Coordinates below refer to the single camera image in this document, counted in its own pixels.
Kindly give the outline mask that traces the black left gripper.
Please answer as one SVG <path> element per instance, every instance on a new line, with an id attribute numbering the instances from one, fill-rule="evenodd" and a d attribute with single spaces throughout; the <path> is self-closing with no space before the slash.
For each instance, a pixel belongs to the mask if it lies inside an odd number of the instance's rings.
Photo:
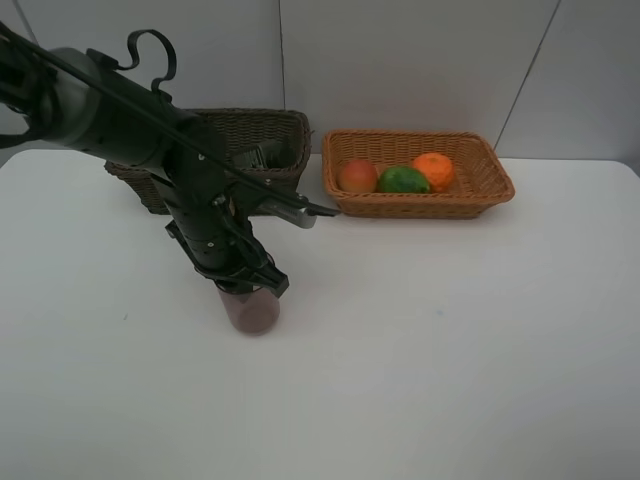
<path id="1" fill-rule="evenodd" d="M 266 289 L 280 298 L 289 279 L 255 238 L 205 235 L 192 239 L 192 263 L 203 277 L 227 293 Z"/>

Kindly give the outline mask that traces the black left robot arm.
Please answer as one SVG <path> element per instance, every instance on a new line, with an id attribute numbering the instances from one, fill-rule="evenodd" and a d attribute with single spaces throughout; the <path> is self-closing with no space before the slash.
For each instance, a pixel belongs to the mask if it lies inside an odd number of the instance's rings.
<path id="1" fill-rule="evenodd" d="M 148 173 L 171 214 L 169 235 L 220 291 L 288 288 L 249 218 L 266 202 L 294 206 L 294 197 L 229 163 L 221 137 L 158 84 L 132 82 L 96 50 L 45 50 L 3 28 L 1 102 L 27 126 L 3 135 L 3 148 L 42 140 Z"/>

